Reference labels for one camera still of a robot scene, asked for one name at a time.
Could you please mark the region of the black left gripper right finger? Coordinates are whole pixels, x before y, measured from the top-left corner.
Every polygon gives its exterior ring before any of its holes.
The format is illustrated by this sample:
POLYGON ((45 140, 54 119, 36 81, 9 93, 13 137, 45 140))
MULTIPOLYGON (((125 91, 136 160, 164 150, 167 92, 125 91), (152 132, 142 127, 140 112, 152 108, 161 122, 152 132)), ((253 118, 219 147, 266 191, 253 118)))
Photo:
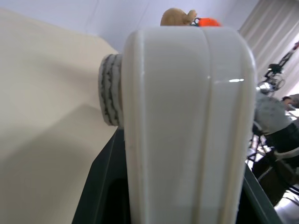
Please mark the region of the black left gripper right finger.
POLYGON ((237 224, 283 224, 248 165, 245 166, 237 224))

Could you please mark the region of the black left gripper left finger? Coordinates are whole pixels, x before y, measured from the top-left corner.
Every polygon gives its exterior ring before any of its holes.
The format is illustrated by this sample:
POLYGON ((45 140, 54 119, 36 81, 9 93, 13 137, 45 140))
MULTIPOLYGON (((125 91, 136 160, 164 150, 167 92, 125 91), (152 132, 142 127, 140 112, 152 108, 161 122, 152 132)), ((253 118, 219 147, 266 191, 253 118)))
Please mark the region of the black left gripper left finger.
POLYGON ((74 224, 131 224, 122 129, 114 132, 92 162, 74 224))

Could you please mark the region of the white glossy box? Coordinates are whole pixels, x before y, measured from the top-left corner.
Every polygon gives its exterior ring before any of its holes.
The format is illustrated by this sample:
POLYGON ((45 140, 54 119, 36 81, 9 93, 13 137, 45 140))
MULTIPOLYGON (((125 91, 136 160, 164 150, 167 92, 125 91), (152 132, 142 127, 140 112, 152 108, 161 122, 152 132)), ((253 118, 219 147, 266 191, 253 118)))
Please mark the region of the white glossy box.
POLYGON ((256 67, 237 31, 162 26, 103 58, 104 121, 124 129, 132 224, 235 224, 256 67))

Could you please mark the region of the person in grey sweater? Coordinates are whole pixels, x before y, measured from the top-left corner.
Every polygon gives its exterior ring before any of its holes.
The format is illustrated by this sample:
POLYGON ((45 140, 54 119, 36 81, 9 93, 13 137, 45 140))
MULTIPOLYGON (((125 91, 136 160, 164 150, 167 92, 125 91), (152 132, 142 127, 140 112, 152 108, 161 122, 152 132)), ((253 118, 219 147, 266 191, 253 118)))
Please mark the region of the person in grey sweater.
POLYGON ((285 114, 285 104, 261 92, 256 94, 254 122, 266 138, 274 155, 299 168, 299 125, 285 114))

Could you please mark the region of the white pleated curtain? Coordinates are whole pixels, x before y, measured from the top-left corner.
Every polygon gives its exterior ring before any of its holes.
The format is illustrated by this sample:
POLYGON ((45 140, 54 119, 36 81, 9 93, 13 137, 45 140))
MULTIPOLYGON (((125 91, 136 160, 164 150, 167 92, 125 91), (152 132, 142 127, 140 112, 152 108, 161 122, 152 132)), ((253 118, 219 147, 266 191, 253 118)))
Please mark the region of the white pleated curtain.
POLYGON ((256 61, 258 81, 299 42, 299 0, 260 0, 240 31, 256 61))

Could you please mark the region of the tan plush toy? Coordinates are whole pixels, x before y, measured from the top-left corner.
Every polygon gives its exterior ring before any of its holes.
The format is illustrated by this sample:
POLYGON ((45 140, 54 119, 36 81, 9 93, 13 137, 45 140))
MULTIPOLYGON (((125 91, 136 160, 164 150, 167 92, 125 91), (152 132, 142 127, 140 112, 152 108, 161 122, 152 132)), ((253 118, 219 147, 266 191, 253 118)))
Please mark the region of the tan plush toy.
POLYGON ((160 26, 189 26, 196 16, 197 13, 194 9, 185 13, 181 9, 170 8, 164 12, 160 26))

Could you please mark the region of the orange toy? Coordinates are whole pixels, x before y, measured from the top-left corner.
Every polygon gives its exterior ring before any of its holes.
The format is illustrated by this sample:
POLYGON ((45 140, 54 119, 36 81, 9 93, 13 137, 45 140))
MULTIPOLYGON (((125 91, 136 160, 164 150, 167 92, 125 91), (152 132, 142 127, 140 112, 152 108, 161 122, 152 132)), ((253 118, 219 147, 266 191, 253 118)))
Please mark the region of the orange toy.
POLYGON ((221 24, 213 18, 195 18, 191 26, 197 27, 221 27, 221 24))

